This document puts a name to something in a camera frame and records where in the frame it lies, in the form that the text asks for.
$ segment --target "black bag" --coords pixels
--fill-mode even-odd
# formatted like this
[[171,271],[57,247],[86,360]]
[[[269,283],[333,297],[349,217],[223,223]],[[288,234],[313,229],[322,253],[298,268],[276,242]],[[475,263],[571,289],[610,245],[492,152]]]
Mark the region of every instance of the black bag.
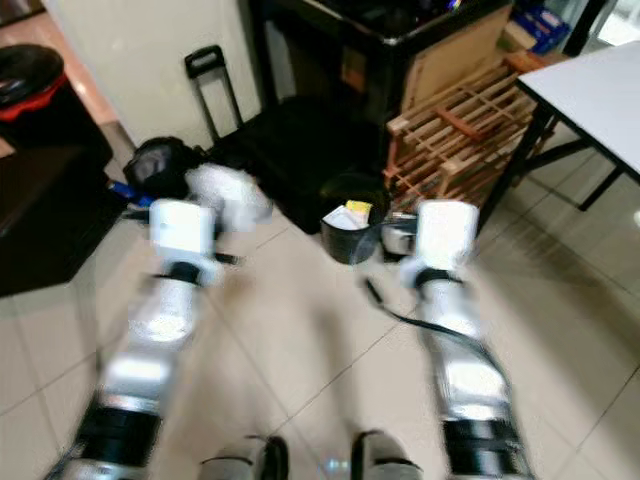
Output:
[[189,193],[184,174],[204,161],[198,151],[175,137],[156,137],[136,149],[124,167],[129,185],[155,198],[185,198]]

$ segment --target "tiled floor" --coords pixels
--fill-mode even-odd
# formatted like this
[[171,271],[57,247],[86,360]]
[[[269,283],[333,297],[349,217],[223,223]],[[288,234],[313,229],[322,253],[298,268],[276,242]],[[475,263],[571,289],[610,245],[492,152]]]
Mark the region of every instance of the tiled floor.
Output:
[[[620,179],[584,214],[556,193],[582,200],[603,162],[583,152],[512,190],[469,268],[541,479],[640,478],[640,187]],[[69,286],[0,301],[0,478],[36,479],[67,445],[93,386],[95,338],[107,356],[153,270],[144,236],[119,224]],[[203,295],[152,478],[195,479],[225,443],[270,432],[290,444],[291,478],[347,478],[324,466],[347,460],[354,432],[370,428],[393,433],[425,478],[444,478],[415,331],[373,309],[354,272],[278,214],[220,250],[246,262]],[[412,311],[392,272],[374,270],[394,306]]]

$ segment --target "black trash bin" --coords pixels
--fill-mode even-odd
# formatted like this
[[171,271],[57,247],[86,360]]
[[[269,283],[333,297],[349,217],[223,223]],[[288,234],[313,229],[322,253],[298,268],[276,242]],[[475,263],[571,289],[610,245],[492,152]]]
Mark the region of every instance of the black trash bin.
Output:
[[322,244],[331,257],[344,264],[357,264],[367,260],[378,245],[379,235],[371,229],[387,216],[391,200],[381,178],[362,173],[344,173],[333,178],[321,192],[327,213],[349,200],[372,205],[369,226],[359,230],[343,230],[329,225],[324,219],[320,232]]
[[64,73],[40,45],[0,48],[0,136],[15,150],[80,145],[102,166],[113,152]]

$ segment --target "black metal table frame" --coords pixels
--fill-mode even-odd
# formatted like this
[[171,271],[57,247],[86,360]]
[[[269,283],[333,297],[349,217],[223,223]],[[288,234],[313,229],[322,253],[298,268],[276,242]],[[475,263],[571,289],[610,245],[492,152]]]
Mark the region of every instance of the black metal table frame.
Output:
[[[589,0],[589,3],[585,6],[584,11],[576,24],[576,27],[567,40],[563,50],[565,55],[575,57],[580,54],[589,39],[591,25],[593,25],[598,14],[606,3],[607,0]],[[494,185],[489,197],[480,211],[478,234],[486,225],[491,214],[516,178],[526,175],[527,173],[545,165],[561,160],[573,153],[584,150],[585,148],[595,148],[604,157],[613,162],[615,168],[602,181],[602,183],[595,188],[587,199],[578,206],[579,210],[583,212],[588,210],[589,207],[591,207],[591,205],[593,205],[593,203],[598,200],[598,198],[600,198],[600,196],[602,196],[602,194],[606,192],[613,182],[615,182],[623,173],[626,173],[636,182],[640,183],[640,174],[638,174],[638,172],[602,145],[597,139],[593,138],[587,132],[578,127],[571,118],[556,109],[534,90],[527,87],[526,84],[518,81],[518,86],[531,98],[536,100],[538,102],[538,106],[533,111],[531,124],[525,131],[522,140],[520,140],[520,143],[513,152],[511,161]],[[553,128],[559,120],[571,128],[571,130],[578,135],[579,139],[559,145],[544,153],[529,158],[538,140],[545,135],[545,133],[553,131]]]
[[386,163],[389,135],[386,124],[399,113],[404,93],[404,80],[413,57],[425,48],[459,31],[475,19],[484,17],[509,5],[512,0],[463,3],[451,14],[424,26],[420,33],[403,37],[385,37],[368,30],[347,18],[331,15],[315,0],[248,0],[251,20],[253,52],[258,69],[258,82],[262,104],[269,108],[278,104],[275,79],[267,41],[266,24],[282,12],[290,14],[296,22],[308,29],[339,40],[342,45],[353,48],[367,58],[367,79],[377,85],[375,124],[380,130],[378,152],[381,167]]

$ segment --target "white wall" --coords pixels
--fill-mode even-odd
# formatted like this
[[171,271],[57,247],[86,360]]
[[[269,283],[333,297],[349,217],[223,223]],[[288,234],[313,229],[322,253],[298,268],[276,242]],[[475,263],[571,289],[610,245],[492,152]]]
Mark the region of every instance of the white wall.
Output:
[[[44,0],[136,144],[174,135],[211,145],[184,74],[192,51],[219,44],[245,119],[260,109],[239,0]],[[233,121],[222,87],[205,96],[222,134]]]

